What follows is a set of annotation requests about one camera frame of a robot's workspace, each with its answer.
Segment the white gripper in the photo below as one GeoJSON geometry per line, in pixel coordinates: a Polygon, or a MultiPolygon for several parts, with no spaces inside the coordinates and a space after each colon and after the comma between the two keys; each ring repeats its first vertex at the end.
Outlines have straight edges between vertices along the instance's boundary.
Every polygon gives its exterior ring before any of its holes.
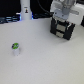
{"type": "Polygon", "coordinates": [[[67,21],[69,25],[67,28],[74,29],[75,24],[72,22],[81,21],[81,5],[77,0],[53,0],[51,4],[52,12],[52,27],[57,28],[59,21],[67,21]]]}

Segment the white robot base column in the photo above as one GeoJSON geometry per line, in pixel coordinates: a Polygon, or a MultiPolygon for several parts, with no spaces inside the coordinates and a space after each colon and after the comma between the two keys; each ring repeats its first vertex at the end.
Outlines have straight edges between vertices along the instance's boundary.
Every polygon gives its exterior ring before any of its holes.
{"type": "Polygon", "coordinates": [[[21,3],[21,19],[31,20],[32,12],[30,9],[30,0],[20,0],[21,3]]]}

